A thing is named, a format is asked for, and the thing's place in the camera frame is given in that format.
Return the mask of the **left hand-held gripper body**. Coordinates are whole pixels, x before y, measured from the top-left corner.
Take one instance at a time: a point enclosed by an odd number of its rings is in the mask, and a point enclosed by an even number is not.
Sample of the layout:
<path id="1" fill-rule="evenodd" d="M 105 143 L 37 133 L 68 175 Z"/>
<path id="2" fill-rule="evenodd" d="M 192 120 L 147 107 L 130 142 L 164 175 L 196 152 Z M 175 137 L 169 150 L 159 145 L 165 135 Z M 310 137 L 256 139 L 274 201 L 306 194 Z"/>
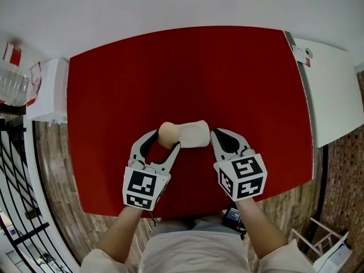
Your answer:
<path id="1" fill-rule="evenodd" d="M 169 173 L 140 160 L 130 160 L 123 177 L 123 203 L 138 209 L 153 211 L 171 179 Z"/>

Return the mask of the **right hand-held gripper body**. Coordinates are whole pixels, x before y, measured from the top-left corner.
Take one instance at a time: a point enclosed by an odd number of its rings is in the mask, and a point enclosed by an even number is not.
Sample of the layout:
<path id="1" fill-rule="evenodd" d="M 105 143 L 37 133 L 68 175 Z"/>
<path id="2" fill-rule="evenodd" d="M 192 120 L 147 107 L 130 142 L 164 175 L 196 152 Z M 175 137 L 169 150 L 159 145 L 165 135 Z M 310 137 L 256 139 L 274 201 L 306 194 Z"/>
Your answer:
<path id="1" fill-rule="evenodd" d="M 264 191 L 267 170 L 261 154 L 245 149 L 240 154 L 214 152 L 218 184 L 233 201 L 259 196 Z"/>

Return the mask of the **beige rounded object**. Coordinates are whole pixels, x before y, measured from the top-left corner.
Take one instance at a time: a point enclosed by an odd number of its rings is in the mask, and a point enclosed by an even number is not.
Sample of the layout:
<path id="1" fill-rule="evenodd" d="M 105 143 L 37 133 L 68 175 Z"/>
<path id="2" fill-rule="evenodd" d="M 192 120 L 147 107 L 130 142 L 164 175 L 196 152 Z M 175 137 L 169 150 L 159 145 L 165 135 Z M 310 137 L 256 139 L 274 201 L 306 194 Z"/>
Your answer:
<path id="1" fill-rule="evenodd" d="M 180 139 L 179 128 L 171 123 L 164 122 L 158 130 L 158 142 L 159 144 L 167 149 L 171 149 Z"/>

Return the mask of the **person's right forearm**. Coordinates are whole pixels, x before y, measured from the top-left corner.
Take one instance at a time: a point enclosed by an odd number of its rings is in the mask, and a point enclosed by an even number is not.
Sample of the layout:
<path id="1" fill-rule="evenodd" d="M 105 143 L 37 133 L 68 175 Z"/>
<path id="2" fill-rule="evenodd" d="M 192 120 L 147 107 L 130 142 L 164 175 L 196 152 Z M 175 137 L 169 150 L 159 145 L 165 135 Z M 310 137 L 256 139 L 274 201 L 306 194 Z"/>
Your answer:
<path id="1" fill-rule="evenodd" d="M 258 259 L 288 244 L 283 232 L 266 216 L 253 198 L 235 202 Z"/>

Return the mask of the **person's left forearm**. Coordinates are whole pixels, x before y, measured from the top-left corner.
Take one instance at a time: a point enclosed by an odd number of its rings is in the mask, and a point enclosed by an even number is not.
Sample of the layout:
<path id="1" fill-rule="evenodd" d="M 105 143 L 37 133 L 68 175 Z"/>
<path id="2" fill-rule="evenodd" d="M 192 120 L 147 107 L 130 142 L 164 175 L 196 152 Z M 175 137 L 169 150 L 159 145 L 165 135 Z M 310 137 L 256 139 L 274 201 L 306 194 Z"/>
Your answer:
<path id="1" fill-rule="evenodd" d="M 141 209 L 124 207 L 112 226 L 101 237 L 96 248 L 107 253 L 116 262 L 125 263 L 142 213 Z"/>

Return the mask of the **black waist device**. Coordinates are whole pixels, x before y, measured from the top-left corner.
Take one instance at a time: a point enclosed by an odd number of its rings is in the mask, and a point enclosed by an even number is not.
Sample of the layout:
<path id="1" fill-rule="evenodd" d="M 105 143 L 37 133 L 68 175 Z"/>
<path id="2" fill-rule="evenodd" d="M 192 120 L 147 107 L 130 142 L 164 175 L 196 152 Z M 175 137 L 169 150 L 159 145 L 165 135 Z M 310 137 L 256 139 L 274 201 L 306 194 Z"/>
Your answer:
<path id="1" fill-rule="evenodd" d="M 246 228 L 241 220 L 239 211 L 235 207 L 230 207 L 224 214 L 222 218 L 222 224 L 229 229 L 234 230 L 240 235 L 243 241 L 246 234 Z"/>

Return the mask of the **person's white shirt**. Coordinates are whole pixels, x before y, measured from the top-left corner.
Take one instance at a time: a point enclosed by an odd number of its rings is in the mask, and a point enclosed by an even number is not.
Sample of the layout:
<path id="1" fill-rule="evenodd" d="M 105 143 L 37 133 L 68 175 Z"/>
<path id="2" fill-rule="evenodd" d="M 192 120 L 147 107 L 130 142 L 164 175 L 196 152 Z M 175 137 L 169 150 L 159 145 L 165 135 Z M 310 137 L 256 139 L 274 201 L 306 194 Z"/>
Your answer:
<path id="1" fill-rule="evenodd" d="M 259 273 L 316 273 L 296 241 L 259 261 Z M 182 221 L 162 221 L 146 244 L 138 273 L 251 273 L 239 234 L 213 218 L 193 229 Z"/>

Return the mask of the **white side table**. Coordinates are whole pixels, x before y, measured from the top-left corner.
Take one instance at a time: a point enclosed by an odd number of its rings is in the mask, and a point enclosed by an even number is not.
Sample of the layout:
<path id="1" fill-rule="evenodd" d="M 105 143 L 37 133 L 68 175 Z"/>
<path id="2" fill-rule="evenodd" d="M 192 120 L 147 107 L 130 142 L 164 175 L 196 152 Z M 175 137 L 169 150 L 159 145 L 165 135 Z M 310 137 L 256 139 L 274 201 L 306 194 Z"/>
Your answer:
<path id="1" fill-rule="evenodd" d="M 290 46 L 309 48 L 313 53 L 310 68 L 296 63 L 307 97 L 315 147 L 331 143 L 362 126 L 362 93 L 349 53 L 294 38 L 290 32 L 285 35 Z"/>

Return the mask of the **white and red label sticker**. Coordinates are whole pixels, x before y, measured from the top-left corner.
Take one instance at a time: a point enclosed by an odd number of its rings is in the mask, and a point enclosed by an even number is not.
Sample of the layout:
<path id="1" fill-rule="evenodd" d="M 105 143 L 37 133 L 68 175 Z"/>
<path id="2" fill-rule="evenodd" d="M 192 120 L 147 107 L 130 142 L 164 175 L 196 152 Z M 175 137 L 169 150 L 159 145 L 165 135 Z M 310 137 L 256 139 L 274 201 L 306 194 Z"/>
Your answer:
<path id="1" fill-rule="evenodd" d="M 311 67 L 311 59 L 307 58 L 305 55 L 305 48 L 298 47 L 296 45 L 291 45 L 292 52 L 295 60 L 299 63 L 306 65 L 307 67 Z"/>

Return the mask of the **white box blue trim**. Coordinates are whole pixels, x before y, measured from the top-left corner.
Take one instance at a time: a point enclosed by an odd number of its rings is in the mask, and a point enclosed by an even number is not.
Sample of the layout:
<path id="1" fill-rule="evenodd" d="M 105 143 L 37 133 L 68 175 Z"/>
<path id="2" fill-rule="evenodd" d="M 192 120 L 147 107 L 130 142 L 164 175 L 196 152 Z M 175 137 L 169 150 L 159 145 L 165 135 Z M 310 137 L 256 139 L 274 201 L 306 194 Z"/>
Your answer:
<path id="1" fill-rule="evenodd" d="M 346 232 L 335 245 L 313 262 L 313 268 L 317 273 L 339 272 L 352 254 L 346 245 L 348 235 L 349 232 Z"/>

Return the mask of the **red and clear plastic bag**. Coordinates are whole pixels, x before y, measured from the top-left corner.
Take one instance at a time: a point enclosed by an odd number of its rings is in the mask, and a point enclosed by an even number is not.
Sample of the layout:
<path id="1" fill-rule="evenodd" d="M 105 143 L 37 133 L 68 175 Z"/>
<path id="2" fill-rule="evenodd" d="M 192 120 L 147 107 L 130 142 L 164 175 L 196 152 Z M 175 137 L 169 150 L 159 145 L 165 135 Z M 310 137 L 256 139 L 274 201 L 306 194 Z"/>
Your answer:
<path id="1" fill-rule="evenodd" d="M 37 99 L 42 84 L 41 63 L 38 62 L 30 68 L 30 79 L 27 92 L 27 106 L 31 106 Z"/>

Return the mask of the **black metal railing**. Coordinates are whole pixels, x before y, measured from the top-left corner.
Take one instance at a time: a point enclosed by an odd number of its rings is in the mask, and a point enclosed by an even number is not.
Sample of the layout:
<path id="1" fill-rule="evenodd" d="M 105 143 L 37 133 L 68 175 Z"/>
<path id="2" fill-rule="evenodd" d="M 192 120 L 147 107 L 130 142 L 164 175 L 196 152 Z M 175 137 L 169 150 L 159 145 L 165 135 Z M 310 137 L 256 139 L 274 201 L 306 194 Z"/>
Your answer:
<path id="1" fill-rule="evenodd" d="M 21 273 L 73 273 L 43 218 L 32 187 L 24 144 L 26 128 L 0 118 L 0 233 L 7 257 Z"/>

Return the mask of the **clear water bottle red label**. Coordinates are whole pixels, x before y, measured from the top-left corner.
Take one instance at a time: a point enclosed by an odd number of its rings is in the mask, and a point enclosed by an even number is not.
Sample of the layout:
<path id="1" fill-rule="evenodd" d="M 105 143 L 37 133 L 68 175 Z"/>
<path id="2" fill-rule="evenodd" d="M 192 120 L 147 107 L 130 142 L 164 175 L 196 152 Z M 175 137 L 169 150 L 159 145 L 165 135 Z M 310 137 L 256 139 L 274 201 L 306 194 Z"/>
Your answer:
<path id="1" fill-rule="evenodd" d="M 21 59 L 19 47 L 10 42 L 0 45 L 0 104 L 20 107 L 27 102 L 29 78 Z"/>

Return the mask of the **white frame chair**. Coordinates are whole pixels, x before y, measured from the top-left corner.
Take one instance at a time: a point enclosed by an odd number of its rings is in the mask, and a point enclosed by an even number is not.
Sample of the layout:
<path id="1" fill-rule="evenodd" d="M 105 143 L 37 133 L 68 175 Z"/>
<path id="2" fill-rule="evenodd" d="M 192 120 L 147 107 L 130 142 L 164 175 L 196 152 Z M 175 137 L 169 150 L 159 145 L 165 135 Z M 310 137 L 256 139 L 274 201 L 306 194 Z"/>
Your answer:
<path id="1" fill-rule="evenodd" d="M 294 228 L 291 229 L 291 234 L 297 240 L 301 253 L 313 266 L 313 262 L 335 245 L 345 233 L 340 234 L 312 217 L 310 225 L 310 232 L 307 234 Z"/>

